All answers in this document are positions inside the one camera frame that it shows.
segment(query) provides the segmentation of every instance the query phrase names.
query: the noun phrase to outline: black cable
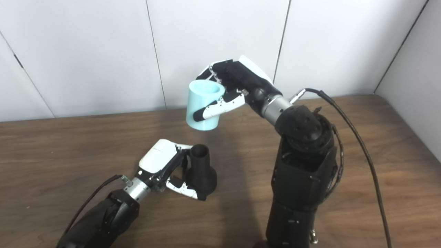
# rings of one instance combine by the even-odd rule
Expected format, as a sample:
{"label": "black cable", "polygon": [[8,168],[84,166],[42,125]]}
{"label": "black cable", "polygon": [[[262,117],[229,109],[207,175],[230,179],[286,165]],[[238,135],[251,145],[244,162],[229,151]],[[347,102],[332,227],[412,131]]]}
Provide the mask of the black cable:
{"label": "black cable", "polygon": [[111,178],[107,179],[106,181],[104,181],[104,183],[102,183],[97,189],[95,189],[95,191],[89,196],[89,198],[87,198],[87,200],[83,203],[83,205],[78,209],[77,213],[74,215],[74,217],[72,218],[71,222],[67,225],[66,230],[64,231],[64,234],[67,234],[67,232],[71,229],[72,225],[74,224],[75,220],[78,218],[78,216],[80,215],[81,211],[84,209],[84,207],[90,202],[90,200],[106,185],[108,185],[109,183],[117,180],[118,178],[121,178],[123,175],[114,175]]}
{"label": "black cable", "polygon": [[383,220],[383,226],[384,226],[385,235],[386,235],[387,247],[392,248],[392,241],[390,238],[389,226],[387,224],[387,219],[386,219],[386,213],[385,213],[385,210],[383,207],[383,200],[381,198],[380,185],[378,183],[377,173],[375,172],[374,163],[372,162],[372,159],[369,155],[369,152],[367,151],[367,148],[366,148],[363,140],[360,137],[360,134],[358,134],[356,128],[354,127],[352,122],[349,120],[349,118],[346,116],[346,114],[343,112],[343,110],[341,110],[341,108],[335,103],[335,101],[331,97],[329,97],[325,92],[323,92],[322,90],[318,91],[318,90],[309,89],[309,88],[306,88],[305,91],[317,94],[319,97],[321,97],[325,101],[327,101],[332,107],[334,107],[338,111],[338,113],[343,117],[344,121],[346,121],[346,123],[351,128],[352,132],[354,133],[355,137],[357,138],[358,142],[360,143],[360,146],[363,149],[364,155],[366,156],[367,163],[369,164],[370,172],[372,173],[372,179],[374,180],[375,191],[377,193],[378,207],[380,208],[381,218]]}

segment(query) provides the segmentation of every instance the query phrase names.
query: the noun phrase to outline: light blue cup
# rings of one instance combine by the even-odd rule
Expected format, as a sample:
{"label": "light blue cup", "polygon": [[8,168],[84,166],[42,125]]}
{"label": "light blue cup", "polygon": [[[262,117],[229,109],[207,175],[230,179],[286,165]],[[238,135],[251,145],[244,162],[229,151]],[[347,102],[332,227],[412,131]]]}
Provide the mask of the light blue cup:
{"label": "light blue cup", "polygon": [[193,113],[208,106],[224,95],[225,88],[211,80],[195,80],[188,86],[187,124],[198,130],[207,131],[217,127],[219,116],[196,122]]}

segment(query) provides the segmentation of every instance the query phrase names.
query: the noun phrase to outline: robotic hand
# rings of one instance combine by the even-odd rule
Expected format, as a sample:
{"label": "robotic hand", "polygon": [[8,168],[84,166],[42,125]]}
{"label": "robotic hand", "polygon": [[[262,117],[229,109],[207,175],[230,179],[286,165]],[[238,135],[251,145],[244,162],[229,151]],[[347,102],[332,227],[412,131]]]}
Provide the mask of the robotic hand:
{"label": "robotic hand", "polygon": [[[187,156],[191,160],[188,171],[185,170]],[[179,166],[186,172],[185,181],[184,178],[171,176]],[[139,161],[133,180],[126,176],[121,179],[126,187],[112,191],[72,228],[68,227],[58,242],[58,248],[108,248],[138,217],[139,203],[151,191],[161,192],[167,187],[204,201],[216,188],[217,180],[216,171],[209,165],[207,146],[181,145],[166,139],[160,139]]]}
{"label": "robotic hand", "polygon": [[[337,147],[333,134],[338,137],[338,133],[335,127],[318,114],[320,108],[311,112],[303,105],[293,105],[306,90],[299,91],[290,100],[284,98],[271,79],[245,56],[239,61],[213,63],[196,79],[222,84],[225,94],[196,111],[193,115],[195,121],[247,103],[281,136],[271,180],[273,203],[266,229],[268,241],[264,246],[307,248],[309,243],[316,244],[315,213],[336,187],[343,172],[343,163],[340,167],[336,163]],[[341,162],[342,148],[340,142]]]}

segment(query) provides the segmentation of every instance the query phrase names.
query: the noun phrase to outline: silver metal joint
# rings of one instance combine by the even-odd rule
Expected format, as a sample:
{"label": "silver metal joint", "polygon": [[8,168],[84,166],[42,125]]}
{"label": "silver metal joint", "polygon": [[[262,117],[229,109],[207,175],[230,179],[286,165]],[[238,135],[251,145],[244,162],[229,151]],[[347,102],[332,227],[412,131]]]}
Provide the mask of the silver metal joint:
{"label": "silver metal joint", "polygon": [[126,186],[124,190],[137,202],[141,202],[149,193],[150,188],[141,179],[135,177],[131,186]]}
{"label": "silver metal joint", "polygon": [[263,104],[262,116],[274,126],[282,112],[291,106],[292,104],[282,95],[272,96]]}
{"label": "silver metal joint", "polygon": [[299,100],[304,94],[305,94],[306,90],[299,90],[295,95],[293,95],[290,99],[289,102],[291,104],[294,104],[297,100]]}
{"label": "silver metal joint", "polygon": [[311,231],[309,232],[309,242],[311,244],[318,244],[318,239],[317,236],[315,236],[315,229],[311,229]]}

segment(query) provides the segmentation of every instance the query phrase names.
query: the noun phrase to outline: wall seam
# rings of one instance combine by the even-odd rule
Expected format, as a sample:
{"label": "wall seam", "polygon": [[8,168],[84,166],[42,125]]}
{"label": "wall seam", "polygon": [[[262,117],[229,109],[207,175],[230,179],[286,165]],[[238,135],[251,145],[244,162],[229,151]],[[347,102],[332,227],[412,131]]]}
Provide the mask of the wall seam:
{"label": "wall seam", "polygon": [[381,82],[383,82],[383,79],[385,78],[386,74],[388,73],[389,69],[391,68],[393,62],[395,61],[398,53],[400,52],[401,48],[403,47],[404,43],[406,42],[407,38],[409,37],[409,34],[411,33],[412,29],[414,28],[415,24],[417,23],[419,17],[421,16],[421,13],[424,11],[424,8],[426,7],[427,3],[429,2],[429,0],[426,0],[426,2],[424,3],[424,5],[422,6],[421,10],[418,13],[418,16],[416,17],[415,21],[413,22],[411,28],[409,29],[409,31],[406,34],[406,37],[404,37],[403,42],[401,43],[400,47],[398,48],[398,50],[396,51],[395,55],[393,56],[392,60],[389,63],[389,66],[387,66],[386,71],[384,72],[383,76],[381,77],[380,81],[378,82],[377,86],[374,89],[373,94],[375,94],[378,90],[378,87],[380,86]]}
{"label": "wall seam", "polygon": [[32,78],[29,76],[29,73],[26,71],[26,69],[24,68],[23,64],[20,62],[17,54],[14,52],[14,50],[12,49],[11,45],[9,44],[9,42],[7,41],[6,37],[3,35],[3,33],[0,31],[0,36],[4,39],[4,41],[6,42],[7,46],[9,47],[9,49],[11,50],[12,54],[15,56],[15,59],[17,60],[17,62],[19,63],[19,65],[21,66],[21,68],[24,70],[24,72],[26,73],[26,76],[29,78],[29,81],[31,82],[31,84],[33,85],[34,89],[37,91],[38,95],[41,97],[41,99],[43,100],[43,102],[45,103],[46,107],[49,109],[49,112],[52,114],[53,118],[56,118],[55,114],[53,113],[52,109],[49,107],[49,104],[46,102],[45,98],[43,97],[43,95],[41,94],[41,92],[38,90],[37,86],[35,85],[34,81],[32,80]]}

